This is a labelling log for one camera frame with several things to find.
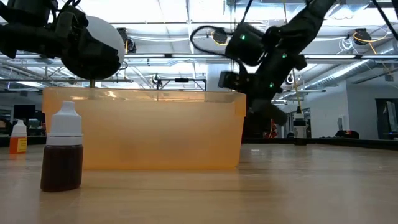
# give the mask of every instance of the bottle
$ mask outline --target bottle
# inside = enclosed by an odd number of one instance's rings
[[[47,135],[40,188],[44,192],[77,189],[82,167],[81,116],[76,113],[74,102],[64,101],[61,110],[53,115]]]
[[[10,138],[10,154],[23,154],[27,149],[27,132],[26,125],[19,120],[12,128]]]
[[[293,120],[294,129],[294,144],[296,146],[307,145],[307,124],[305,122],[304,114],[294,114]]]

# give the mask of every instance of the workbench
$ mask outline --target workbench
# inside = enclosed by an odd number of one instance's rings
[[[235,170],[84,171],[40,191],[42,146],[0,149],[0,223],[398,222],[398,152],[248,144]]]

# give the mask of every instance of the orange label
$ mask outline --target orange label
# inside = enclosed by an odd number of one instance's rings
[[[26,152],[27,149],[27,138],[18,139],[17,152]]]

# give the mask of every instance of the orange bottle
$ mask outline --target orange bottle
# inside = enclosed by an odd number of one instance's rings
[[[24,122],[19,120],[12,129],[10,139],[10,154],[23,154],[27,149],[27,132]]]

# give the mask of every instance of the orange plastic bin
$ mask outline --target orange plastic bin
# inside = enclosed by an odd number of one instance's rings
[[[82,116],[84,169],[232,169],[246,96],[235,92],[46,88],[43,111],[62,101]]]

